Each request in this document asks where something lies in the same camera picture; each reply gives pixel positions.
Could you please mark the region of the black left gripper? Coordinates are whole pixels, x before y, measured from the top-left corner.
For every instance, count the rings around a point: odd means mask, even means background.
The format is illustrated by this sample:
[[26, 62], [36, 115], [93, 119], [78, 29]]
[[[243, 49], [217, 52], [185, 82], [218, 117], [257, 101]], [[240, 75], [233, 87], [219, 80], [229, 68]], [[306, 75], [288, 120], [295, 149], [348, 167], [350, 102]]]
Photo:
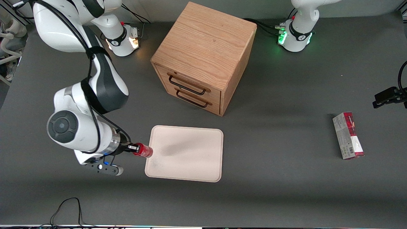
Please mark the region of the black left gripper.
[[373, 108], [377, 109], [381, 106], [391, 103], [403, 103], [407, 109], [407, 92], [406, 89], [398, 89], [397, 87], [390, 87], [375, 95], [373, 101]]

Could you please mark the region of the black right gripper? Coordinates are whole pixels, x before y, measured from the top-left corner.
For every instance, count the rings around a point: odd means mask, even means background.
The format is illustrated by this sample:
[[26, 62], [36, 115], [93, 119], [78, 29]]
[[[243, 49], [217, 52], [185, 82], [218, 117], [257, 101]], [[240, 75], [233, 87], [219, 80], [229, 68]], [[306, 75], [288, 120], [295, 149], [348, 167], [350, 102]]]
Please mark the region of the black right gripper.
[[131, 142], [120, 142], [118, 146], [118, 155], [123, 153], [123, 152], [130, 152], [134, 155], [139, 155], [140, 154], [140, 149], [141, 145], [137, 143], [131, 143]]

